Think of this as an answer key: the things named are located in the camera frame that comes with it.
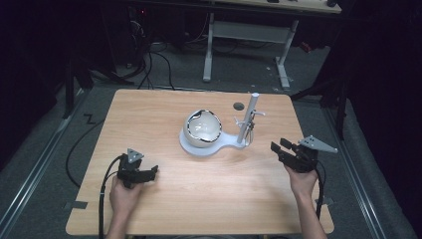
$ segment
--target white desk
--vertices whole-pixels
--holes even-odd
[[[258,7],[268,8],[284,8],[299,11],[312,11],[319,13],[335,13],[341,12],[341,9],[336,5],[335,7],[326,6],[326,1],[319,0],[298,0],[286,1],[281,0],[279,3],[269,3],[267,0],[215,0],[215,2],[231,3],[231,4],[245,4]],[[270,42],[276,44],[283,44],[280,56],[276,57],[277,70],[283,90],[290,88],[289,78],[285,69],[285,60],[291,47],[292,41],[295,37],[296,29],[299,21],[292,22],[291,27],[271,27],[264,25],[233,23],[225,21],[214,21],[214,14],[210,14],[209,30],[208,30],[208,47],[205,56],[203,81],[210,82],[212,74],[212,44],[214,37],[232,38],[240,40],[251,40],[258,42]]]

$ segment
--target white stand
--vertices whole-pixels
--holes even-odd
[[[299,21],[295,20],[290,28],[271,27],[263,25],[243,24],[234,22],[214,21],[214,14],[210,13],[208,29],[208,47],[205,56],[204,82],[211,81],[212,69],[212,41],[214,37],[252,40],[258,42],[270,42],[284,44],[280,57],[276,58],[277,69],[283,90],[290,88],[288,76],[285,70],[285,59],[291,47]]]
[[[183,129],[179,134],[180,145],[182,145],[183,149],[185,149],[188,153],[195,156],[210,156],[226,146],[237,147],[239,149],[244,148],[246,146],[245,140],[243,139],[241,143],[238,143],[237,137],[237,135],[221,131],[220,136],[211,146],[195,147],[192,146],[192,144],[190,144],[190,142],[186,139]]]
[[[248,145],[246,142],[247,127],[248,123],[252,122],[255,105],[257,104],[259,95],[260,94],[258,93],[251,94],[251,99],[249,100],[248,109],[245,112],[244,120],[240,122],[236,120],[238,126],[240,127],[238,135],[229,134],[222,130],[220,136],[211,145],[207,147],[196,147],[187,140],[182,128],[179,134],[180,145],[187,152],[195,156],[209,156],[225,146],[232,146],[240,149],[246,147]]]

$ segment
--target wooden table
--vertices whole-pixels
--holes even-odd
[[[199,109],[216,114],[223,130],[237,134],[234,117],[244,111],[234,103],[248,105],[250,94],[119,90],[79,191],[77,201],[86,209],[74,208],[67,232],[98,234],[99,194],[106,169],[130,147],[145,155],[141,169],[159,165],[153,182],[145,184],[128,227],[134,235],[279,234],[301,232],[289,176],[270,150],[280,137],[303,138],[288,96],[260,95],[255,117],[255,138],[239,150],[223,148],[209,157],[195,157],[179,143],[185,118]],[[105,197],[105,232],[111,219]],[[318,188],[314,191],[317,198]],[[332,232],[329,212],[322,208],[320,221]]]

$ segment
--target forearm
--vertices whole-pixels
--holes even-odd
[[[313,200],[306,196],[296,197],[301,221],[302,234],[305,239],[326,238],[325,232],[317,218]]]
[[[106,239],[123,239],[126,235],[128,216],[113,215]]]

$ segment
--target cable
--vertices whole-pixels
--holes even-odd
[[[192,41],[189,41],[189,42],[186,42],[185,44],[189,44],[189,43],[196,43],[196,42],[200,42],[200,41],[203,41],[203,40],[205,40],[205,39],[207,39],[208,37],[204,37],[203,39],[199,39],[203,34],[204,34],[204,32],[205,32],[205,28],[206,28],[206,26],[207,26],[207,23],[208,23],[208,18],[209,18],[209,13],[207,13],[207,16],[205,17],[205,22],[204,22],[204,25],[202,26],[202,30],[201,30],[201,33],[199,33],[199,35],[198,35],[198,37],[196,37],[194,40],[192,40]]]
[[[144,33],[144,31],[143,31],[144,28],[142,27],[142,24],[145,24],[144,22],[142,24],[139,24],[137,22],[137,20],[132,19],[132,20],[129,20],[129,24],[130,24],[130,29],[132,31],[131,38],[132,38],[133,43],[134,43],[135,61],[137,61],[138,55],[141,56],[141,59],[140,59],[138,65],[137,65],[137,68],[133,72],[131,72],[127,75],[124,75],[124,76],[118,76],[116,73],[111,73],[110,76],[113,76],[113,79],[110,76],[106,76],[104,78],[104,77],[101,77],[101,76],[95,74],[94,72],[91,72],[91,75],[92,75],[93,78],[96,78],[96,79],[99,79],[99,80],[102,80],[102,81],[113,80],[114,82],[119,83],[121,81],[135,77],[145,70],[145,63],[144,63],[144,59],[143,59],[143,54],[145,54],[146,52],[149,51],[149,49],[150,49],[149,43],[150,43],[152,36],[151,36],[151,34],[145,34]]]
[[[247,44],[247,43],[242,43],[242,42],[251,42],[251,41],[239,41],[239,45],[240,46],[243,46],[243,47],[254,48],[254,49],[261,49],[261,48],[271,47],[271,46],[273,46],[273,45],[276,44],[276,43],[271,43],[271,42],[264,42],[260,46],[254,46],[252,44]]]
[[[109,179],[109,177],[114,173],[109,174],[109,171],[111,170],[112,166],[118,161],[122,159],[122,155],[115,158],[112,163],[109,165],[108,169],[105,173],[105,178],[103,179],[102,189],[100,191],[100,204],[99,204],[99,238],[103,239],[105,237],[104,234],[104,207],[105,207],[105,192],[106,192],[106,181]]]
[[[204,40],[206,40],[206,38],[202,39],[201,41],[197,41],[197,42],[194,42],[194,43],[186,44],[185,47],[187,47],[189,49],[193,49],[193,50],[202,50],[202,49],[205,49],[207,47],[207,43],[201,43]]]
[[[220,40],[221,42],[232,42],[231,40],[227,40],[227,39],[225,39],[225,40]],[[235,44],[235,46],[232,48],[232,49],[230,49],[230,50],[228,50],[228,51],[218,51],[217,49],[215,49],[214,47],[212,48],[215,52],[218,52],[218,53],[222,53],[222,54],[230,54],[230,53],[232,53],[232,52],[234,52],[236,49],[237,49],[237,47],[238,47],[238,41],[236,40],[235,42],[234,42],[234,44]]]
[[[151,57],[151,53],[150,52],[148,52],[148,56],[149,56],[149,69],[146,72],[145,77],[142,79],[142,81],[140,82],[139,86],[137,87],[138,90],[142,87],[143,83],[148,78],[149,73],[151,73],[151,69],[152,69],[152,57]]]
[[[171,89],[173,91],[176,91],[174,89],[173,83],[171,82],[171,67],[170,67],[170,62],[167,60],[167,58],[165,58],[163,55],[161,55],[159,53],[156,53],[156,52],[151,52],[151,53],[162,57],[162,59],[164,59],[165,62],[167,63],[167,66],[168,66],[168,84],[170,85],[170,87],[171,87]]]
[[[149,87],[151,87],[151,89],[154,90],[154,85],[152,84],[152,81],[149,78],[149,76],[146,78],[146,81],[148,82],[148,89],[149,89]]]
[[[317,175],[317,180],[318,180],[318,186],[319,186],[319,196],[316,202],[316,216],[319,219],[320,217],[320,209],[322,208],[322,204],[323,204],[323,187],[325,185],[325,180],[326,180],[326,174],[325,174],[325,167],[322,165],[323,171],[324,171],[324,176],[323,176],[323,180],[320,176],[319,170],[317,169],[317,167],[314,167],[314,170],[316,171],[316,175]]]
[[[77,187],[80,188],[81,186],[74,180],[74,178],[71,176],[71,173],[69,171],[69,161],[72,155],[72,152],[75,150],[75,148],[77,147],[77,145],[82,141],[82,139],[84,139],[84,137],[90,133],[94,128],[96,128],[98,125],[102,124],[105,121],[105,119],[99,121],[96,123],[96,125],[94,125],[93,127],[91,127],[90,129],[88,129],[82,136],[80,136],[80,138],[78,138],[78,140],[75,142],[75,144],[72,146],[71,150],[68,153],[68,157],[66,158],[66,174],[68,175],[69,179],[72,181],[72,183]]]
[[[163,52],[163,51],[167,50],[167,48],[168,48],[168,44],[165,43],[165,42],[154,42],[154,43],[151,44],[149,49],[151,49],[152,45],[162,45],[162,44],[164,45],[164,47],[162,49],[154,50],[154,51],[151,51],[151,52]]]

